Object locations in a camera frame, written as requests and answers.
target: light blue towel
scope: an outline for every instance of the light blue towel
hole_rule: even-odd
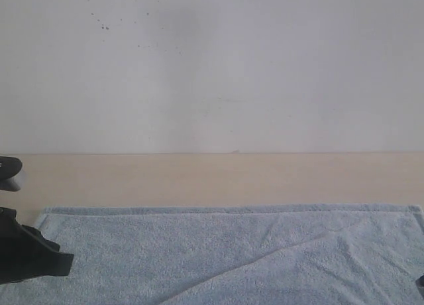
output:
[[[0,288],[2,305],[424,304],[415,206],[48,208],[68,277]]]

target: table surface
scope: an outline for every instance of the table surface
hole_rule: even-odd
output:
[[[45,206],[424,203],[424,152],[18,157],[28,180],[0,206],[25,224]]]

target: wall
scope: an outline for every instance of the wall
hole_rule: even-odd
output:
[[[424,150],[422,0],[0,0],[2,153]]]

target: white wall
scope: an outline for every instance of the white wall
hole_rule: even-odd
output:
[[[0,152],[424,151],[423,17],[423,0],[0,0]]]

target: towel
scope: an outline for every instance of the towel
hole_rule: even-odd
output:
[[[0,288],[7,305],[424,304],[423,211],[386,204],[46,208],[67,277]]]

